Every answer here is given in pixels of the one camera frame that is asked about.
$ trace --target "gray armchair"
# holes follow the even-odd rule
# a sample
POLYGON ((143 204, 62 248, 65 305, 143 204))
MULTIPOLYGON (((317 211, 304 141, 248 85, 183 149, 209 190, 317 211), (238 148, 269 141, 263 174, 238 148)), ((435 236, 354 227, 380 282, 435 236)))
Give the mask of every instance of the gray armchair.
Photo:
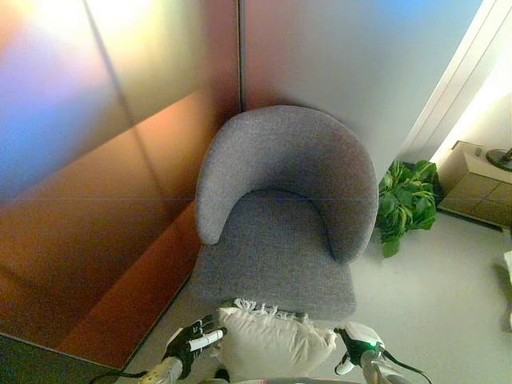
POLYGON ((318 320, 355 311, 348 264, 366 248, 378 189, 343 124, 296 106, 235 116, 203 161, 196 204, 197 299, 243 297, 318 320))

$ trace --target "floor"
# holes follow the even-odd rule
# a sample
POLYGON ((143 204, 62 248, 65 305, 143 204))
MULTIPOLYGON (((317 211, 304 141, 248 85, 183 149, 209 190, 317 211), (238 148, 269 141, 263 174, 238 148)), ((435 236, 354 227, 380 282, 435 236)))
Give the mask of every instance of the floor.
MULTIPOLYGON (((512 288, 503 261, 508 250, 512 243, 501 231, 444 213, 438 214, 432 230, 406 234, 400 252, 389 259, 382 258, 374 233, 364 255, 350 266, 358 300, 350 320, 376 329, 389 352, 427 372, 436 384, 510 384, 512 288)), ((169 336, 203 310, 185 288, 126 371, 158 363, 169 336)), ((340 378, 333 369, 344 353, 338 345, 311 376, 340 378)), ((218 365, 203 353, 183 384, 213 377, 218 365)), ((420 376, 406 376, 424 382, 420 376)), ((364 382, 358 367, 343 379, 364 382)))

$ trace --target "wall panel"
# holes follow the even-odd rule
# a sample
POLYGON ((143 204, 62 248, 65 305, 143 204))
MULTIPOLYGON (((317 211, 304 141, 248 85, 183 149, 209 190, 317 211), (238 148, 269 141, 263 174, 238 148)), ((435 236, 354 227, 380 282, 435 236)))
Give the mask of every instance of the wall panel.
POLYGON ((176 294, 197 252, 180 214, 239 108, 236 9, 0 0, 0 332, 121 367, 176 294), (120 282, 151 271, 170 275, 98 354, 120 282))
POLYGON ((342 120, 383 176, 480 0, 245 0, 249 109, 315 107, 342 120))

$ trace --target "door frame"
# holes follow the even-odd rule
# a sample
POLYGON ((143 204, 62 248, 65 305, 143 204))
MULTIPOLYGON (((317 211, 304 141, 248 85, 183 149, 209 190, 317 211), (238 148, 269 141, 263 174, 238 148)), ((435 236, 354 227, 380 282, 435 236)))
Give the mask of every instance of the door frame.
POLYGON ((398 153, 431 159, 480 90, 512 37, 512 1, 483 0, 454 56, 398 153))

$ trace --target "potted plant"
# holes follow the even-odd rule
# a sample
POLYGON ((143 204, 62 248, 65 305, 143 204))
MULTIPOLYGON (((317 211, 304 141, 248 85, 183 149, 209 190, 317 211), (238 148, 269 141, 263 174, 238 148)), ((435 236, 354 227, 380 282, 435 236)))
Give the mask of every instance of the potted plant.
POLYGON ((429 230, 434 224, 437 174, 432 162, 422 160, 408 168, 395 160, 379 183, 376 225, 385 258, 398 252, 400 237, 405 232, 429 230))

